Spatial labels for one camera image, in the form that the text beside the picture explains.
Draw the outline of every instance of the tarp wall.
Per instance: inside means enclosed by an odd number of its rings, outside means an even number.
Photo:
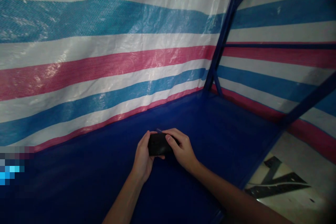
[[[201,89],[229,0],[0,0],[0,144],[35,151]]]
[[[335,42],[335,0],[244,0],[228,38],[229,44]],[[226,47],[218,76],[227,99],[278,121],[335,69],[335,50]],[[334,163],[335,109],[336,91],[289,129]]]

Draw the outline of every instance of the right hand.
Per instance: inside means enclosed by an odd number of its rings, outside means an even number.
[[[173,149],[175,157],[180,165],[182,165],[182,167],[184,167],[184,169],[190,173],[197,169],[199,161],[197,160],[194,151],[192,150],[193,148],[191,147],[189,137],[175,128],[162,132],[167,134],[166,140]],[[171,136],[175,137],[180,142],[180,145],[178,145]]]

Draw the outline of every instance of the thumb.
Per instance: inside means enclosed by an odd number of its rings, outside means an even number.
[[[166,140],[170,147],[173,149],[174,153],[179,150],[179,145],[176,143],[175,139],[172,138],[170,135],[166,135]]]

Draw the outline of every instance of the black object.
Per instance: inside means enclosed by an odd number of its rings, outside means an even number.
[[[165,133],[158,133],[149,137],[148,151],[150,156],[166,155],[173,151],[166,140],[166,135]]]

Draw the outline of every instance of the blue floor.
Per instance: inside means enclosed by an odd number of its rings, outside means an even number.
[[[173,127],[189,135],[205,166],[239,188],[278,133],[273,123],[199,91],[36,153],[25,176],[15,179],[26,186],[6,186],[12,199],[7,210],[15,209],[8,216],[14,223],[101,223],[143,134]],[[215,198],[170,155],[155,159],[132,223],[217,223],[221,216]]]

